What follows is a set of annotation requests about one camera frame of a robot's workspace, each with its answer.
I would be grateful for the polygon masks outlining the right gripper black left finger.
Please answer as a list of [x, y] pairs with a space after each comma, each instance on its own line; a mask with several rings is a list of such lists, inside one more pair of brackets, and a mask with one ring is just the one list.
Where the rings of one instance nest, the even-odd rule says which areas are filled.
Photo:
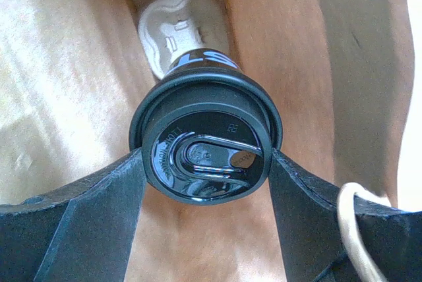
[[135, 150], [61, 188], [1, 206], [2, 281], [123, 281], [146, 177]]

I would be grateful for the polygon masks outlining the brown paper bag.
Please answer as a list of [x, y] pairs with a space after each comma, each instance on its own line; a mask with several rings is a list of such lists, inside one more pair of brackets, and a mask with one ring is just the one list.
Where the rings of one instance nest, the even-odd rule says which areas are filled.
[[[413, 86], [405, 0], [386, 0], [391, 69], [330, 68], [320, 5], [327, 0], [223, 0], [235, 56], [282, 113], [287, 154], [328, 181], [362, 181], [395, 200], [399, 148]], [[338, 17], [379, 40], [344, 0]], [[137, 103], [154, 81], [130, 0], [1, 0], [1, 201], [19, 203], [127, 152]], [[367, 160], [365, 154], [371, 154]]]

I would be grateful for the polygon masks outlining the single pulp cup carrier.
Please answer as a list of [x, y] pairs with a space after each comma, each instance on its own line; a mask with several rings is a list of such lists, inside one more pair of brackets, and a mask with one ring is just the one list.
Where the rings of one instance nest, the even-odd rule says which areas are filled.
[[229, 33], [216, 0], [155, 0], [142, 11], [138, 34], [153, 75], [160, 80], [190, 51], [229, 53]]

